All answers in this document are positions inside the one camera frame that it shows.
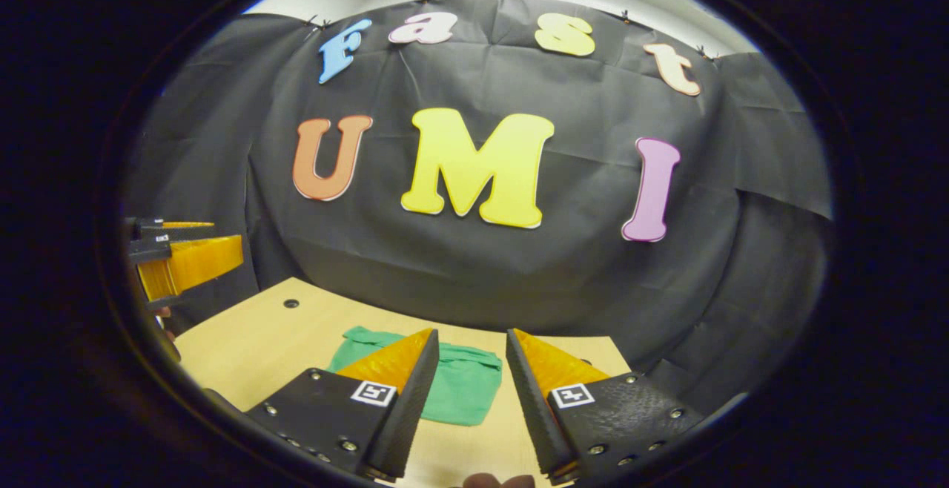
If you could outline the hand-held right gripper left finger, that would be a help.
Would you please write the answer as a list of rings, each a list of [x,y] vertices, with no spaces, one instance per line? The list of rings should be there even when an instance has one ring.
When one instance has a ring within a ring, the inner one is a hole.
[[[394,482],[406,474],[439,359],[427,327],[338,372],[305,369],[245,415],[319,464]]]

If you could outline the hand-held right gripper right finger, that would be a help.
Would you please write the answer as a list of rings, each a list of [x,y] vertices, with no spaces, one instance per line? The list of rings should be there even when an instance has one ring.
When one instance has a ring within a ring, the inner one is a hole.
[[[507,360],[541,473],[555,486],[642,482],[705,414],[638,371],[609,375],[519,329]]]

